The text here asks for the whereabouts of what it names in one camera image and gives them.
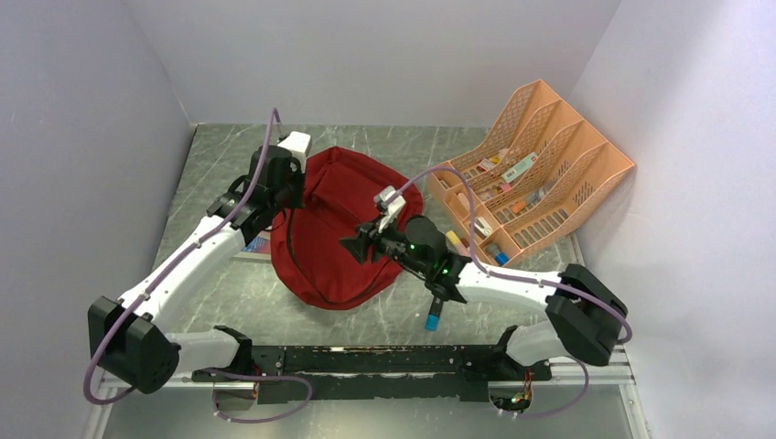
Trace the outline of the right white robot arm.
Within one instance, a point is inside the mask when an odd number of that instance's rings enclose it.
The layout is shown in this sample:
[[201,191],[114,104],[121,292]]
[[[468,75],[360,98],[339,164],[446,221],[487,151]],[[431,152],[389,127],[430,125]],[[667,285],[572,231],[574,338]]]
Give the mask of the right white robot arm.
[[543,314],[537,324],[506,331],[505,347],[493,356],[494,368],[506,379],[556,357],[607,366],[620,335],[631,332],[625,305],[586,267],[526,272],[484,264],[451,251],[445,235],[423,215],[401,229],[381,219],[362,223],[339,243],[360,264],[395,262],[442,302],[490,303]]

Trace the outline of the blue Jane Eyre book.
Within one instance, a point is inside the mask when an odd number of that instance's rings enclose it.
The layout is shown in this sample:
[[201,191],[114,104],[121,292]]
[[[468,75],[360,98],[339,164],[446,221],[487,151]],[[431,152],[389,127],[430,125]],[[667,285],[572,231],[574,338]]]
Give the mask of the blue Jane Eyre book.
[[271,233],[262,231],[259,235],[243,247],[233,256],[233,259],[250,262],[270,262],[271,261]]

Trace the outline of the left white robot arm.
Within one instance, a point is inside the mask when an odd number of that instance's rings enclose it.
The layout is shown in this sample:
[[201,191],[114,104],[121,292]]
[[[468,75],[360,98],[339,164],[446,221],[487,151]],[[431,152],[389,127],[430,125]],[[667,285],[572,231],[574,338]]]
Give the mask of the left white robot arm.
[[181,373],[224,374],[241,380],[254,372],[253,342],[229,327],[174,333],[171,326],[200,283],[268,229],[285,209],[301,208],[310,138],[293,132],[254,152],[237,177],[199,220],[194,231],[151,274],[117,299],[100,297],[87,311],[90,363],[82,392],[92,391],[97,369],[149,394]]

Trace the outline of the red student backpack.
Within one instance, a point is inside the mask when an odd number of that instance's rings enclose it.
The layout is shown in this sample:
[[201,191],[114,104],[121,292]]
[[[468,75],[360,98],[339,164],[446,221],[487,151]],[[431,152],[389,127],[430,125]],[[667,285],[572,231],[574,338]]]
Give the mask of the red student backpack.
[[306,305],[348,310],[389,287],[402,268],[388,258],[359,264],[340,245],[374,220],[374,197],[406,177],[377,160],[332,146],[307,160],[302,209],[275,222],[271,263],[284,286]]

